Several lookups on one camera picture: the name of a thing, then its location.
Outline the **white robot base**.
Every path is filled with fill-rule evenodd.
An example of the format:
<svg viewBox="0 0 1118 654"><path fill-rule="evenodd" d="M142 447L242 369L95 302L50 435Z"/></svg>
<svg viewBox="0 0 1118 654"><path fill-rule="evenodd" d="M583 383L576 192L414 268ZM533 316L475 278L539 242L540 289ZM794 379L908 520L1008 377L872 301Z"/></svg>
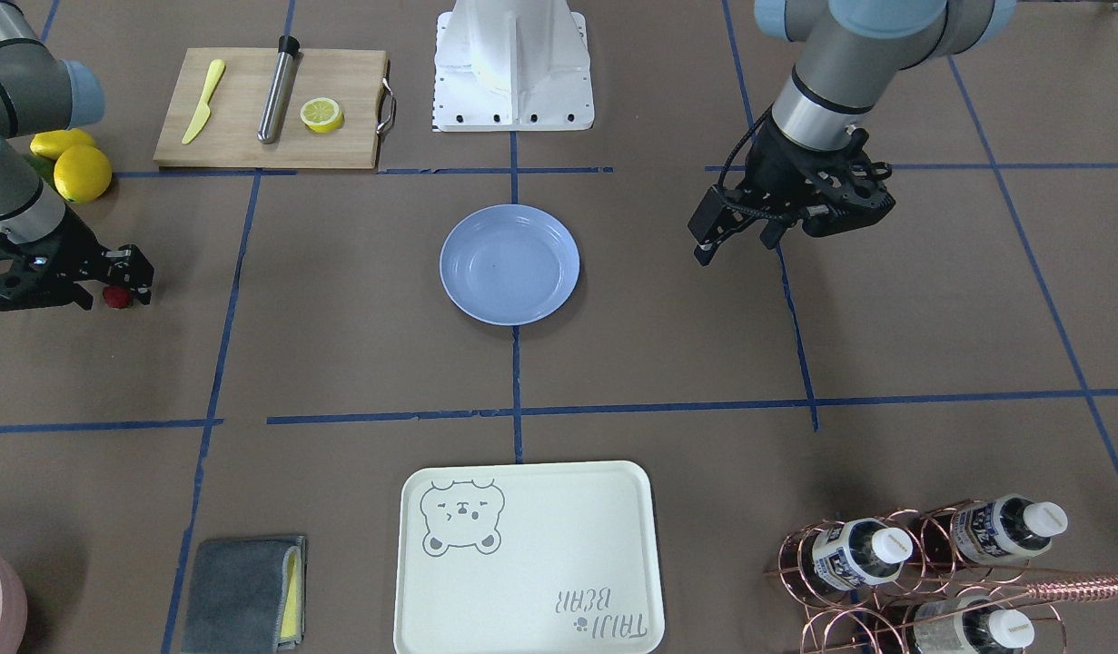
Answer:
<svg viewBox="0 0 1118 654"><path fill-rule="evenodd" d="M566 1L458 1L437 16L434 65L434 132L595 124L587 21Z"/></svg>

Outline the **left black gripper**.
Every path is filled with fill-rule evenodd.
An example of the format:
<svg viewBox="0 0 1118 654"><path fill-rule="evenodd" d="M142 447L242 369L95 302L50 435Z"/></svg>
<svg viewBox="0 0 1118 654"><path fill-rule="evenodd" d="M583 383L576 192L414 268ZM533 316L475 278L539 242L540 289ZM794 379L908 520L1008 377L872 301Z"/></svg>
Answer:
<svg viewBox="0 0 1118 654"><path fill-rule="evenodd" d="M722 243L757 221L765 224L759 240L775 250L794 226L819 239L883 220L896 208L885 189L894 170L866 157L866 129L854 127L847 145L816 152L788 140L767 108L688 220L698 263L709 265Z"/></svg>

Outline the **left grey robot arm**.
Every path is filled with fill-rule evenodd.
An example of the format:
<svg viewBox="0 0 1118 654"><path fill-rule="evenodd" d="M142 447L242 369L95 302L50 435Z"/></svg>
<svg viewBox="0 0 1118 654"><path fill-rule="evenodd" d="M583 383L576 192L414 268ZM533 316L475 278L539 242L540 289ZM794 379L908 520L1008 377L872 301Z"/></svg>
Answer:
<svg viewBox="0 0 1118 654"><path fill-rule="evenodd" d="M733 149L740 183L724 163L688 220L697 260L754 222L767 249L795 226L819 239L875 226L896 208L892 169L866 154L868 115L896 74L968 51L1002 32L1013 1L757 1L762 34L800 42L774 103Z"/></svg>

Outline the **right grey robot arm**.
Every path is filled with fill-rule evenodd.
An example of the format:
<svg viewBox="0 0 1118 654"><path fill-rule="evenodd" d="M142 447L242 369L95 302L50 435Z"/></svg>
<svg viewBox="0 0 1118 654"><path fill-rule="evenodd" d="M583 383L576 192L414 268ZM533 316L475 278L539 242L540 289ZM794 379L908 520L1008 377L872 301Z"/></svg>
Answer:
<svg viewBox="0 0 1118 654"><path fill-rule="evenodd" d="M104 92L80 61L61 61L40 41L22 9L0 1L0 311L83 310L97 281L119 306L151 302L154 268L126 244L103 247L72 203L61 199L12 138L82 127L104 116Z"/></svg>

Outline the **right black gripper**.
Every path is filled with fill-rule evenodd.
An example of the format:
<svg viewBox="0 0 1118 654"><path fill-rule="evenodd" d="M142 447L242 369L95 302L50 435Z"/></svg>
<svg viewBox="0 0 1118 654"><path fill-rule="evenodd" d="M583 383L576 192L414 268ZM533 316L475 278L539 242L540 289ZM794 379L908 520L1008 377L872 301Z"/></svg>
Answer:
<svg viewBox="0 0 1118 654"><path fill-rule="evenodd" d="M135 244L104 247L75 214L38 241L15 244L0 234L0 312L70 305L89 311L94 296L83 286L88 281L127 287L149 305L154 265Z"/></svg>

